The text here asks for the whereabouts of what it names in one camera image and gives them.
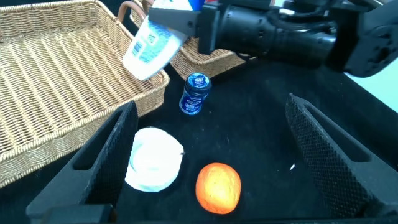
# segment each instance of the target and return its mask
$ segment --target black robotic arm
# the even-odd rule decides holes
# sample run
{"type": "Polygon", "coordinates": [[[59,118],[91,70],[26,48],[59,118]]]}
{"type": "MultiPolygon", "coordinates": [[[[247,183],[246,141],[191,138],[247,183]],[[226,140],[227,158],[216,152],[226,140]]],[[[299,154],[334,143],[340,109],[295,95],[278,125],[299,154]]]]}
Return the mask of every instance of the black robotic arm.
{"type": "Polygon", "coordinates": [[[398,1],[369,12],[341,0],[296,0],[288,7],[296,13],[281,13],[270,0],[220,0],[201,11],[152,8],[149,19],[198,37],[201,54],[226,49],[357,77],[380,72],[398,56],[398,1]]]}

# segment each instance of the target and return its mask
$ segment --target small can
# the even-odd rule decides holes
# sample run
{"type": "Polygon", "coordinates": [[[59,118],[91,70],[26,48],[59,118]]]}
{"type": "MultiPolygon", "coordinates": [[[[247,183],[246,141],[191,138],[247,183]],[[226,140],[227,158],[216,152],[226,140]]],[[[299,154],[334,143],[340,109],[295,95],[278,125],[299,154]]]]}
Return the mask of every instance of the small can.
{"type": "Polygon", "coordinates": [[[189,115],[195,115],[211,89],[211,80],[202,73],[193,73],[188,76],[184,85],[184,92],[180,100],[180,109],[189,115]]]}

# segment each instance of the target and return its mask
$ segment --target white napkin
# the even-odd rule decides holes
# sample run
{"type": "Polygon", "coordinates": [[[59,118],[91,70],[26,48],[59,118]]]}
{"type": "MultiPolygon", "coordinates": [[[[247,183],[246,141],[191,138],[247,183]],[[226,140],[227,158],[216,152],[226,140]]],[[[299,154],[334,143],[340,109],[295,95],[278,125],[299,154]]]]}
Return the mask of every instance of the white napkin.
{"type": "Polygon", "coordinates": [[[183,147],[173,136],[158,128],[136,133],[125,181],[144,192],[159,192],[178,176],[183,147]]]}

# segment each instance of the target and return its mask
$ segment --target plastic bottle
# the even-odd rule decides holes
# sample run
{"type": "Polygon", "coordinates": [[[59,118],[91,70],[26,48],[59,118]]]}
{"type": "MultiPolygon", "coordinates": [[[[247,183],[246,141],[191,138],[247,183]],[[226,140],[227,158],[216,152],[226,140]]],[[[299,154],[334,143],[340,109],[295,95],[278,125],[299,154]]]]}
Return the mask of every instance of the plastic bottle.
{"type": "Polygon", "coordinates": [[[199,113],[210,89],[211,80],[206,75],[202,73],[193,73],[188,76],[180,100],[180,109],[182,112],[189,115],[199,113]]]}
{"type": "MultiPolygon", "coordinates": [[[[156,0],[152,7],[178,10],[201,10],[204,0],[156,0]]],[[[123,57],[123,65],[138,79],[145,80],[164,68],[187,39],[145,18],[123,57]]]]}

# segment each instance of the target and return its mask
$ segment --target wicker basket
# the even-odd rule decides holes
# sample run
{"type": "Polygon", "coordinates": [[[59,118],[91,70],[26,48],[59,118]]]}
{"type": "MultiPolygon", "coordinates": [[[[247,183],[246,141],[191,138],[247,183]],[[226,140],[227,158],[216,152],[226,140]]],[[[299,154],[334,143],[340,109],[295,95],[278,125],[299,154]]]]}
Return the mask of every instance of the wicker basket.
{"type": "MultiPolygon", "coordinates": [[[[145,10],[150,7],[146,5],[147,2],[142,5],[142,0],[133,1],[145,10]]],[[[142,17],[134,10],[131,11],[130,19],[138,27],[143,22],[142,17]]],[[[244,63],[244,60],[229,50],[215,50],[211,55],[203,55],[199,54],[197,49],[198,39],[191,38],[170,62],[184,80],[194,72],[203,72],[207,76],[213,77],[244,63]]]]}
{"type": "Polygon", "coordinates": [[[84,145],[119,106],[163,103],[164,71],[123,67],[131,40],[99,1],[0,7],[0,187],[84,145]]]}

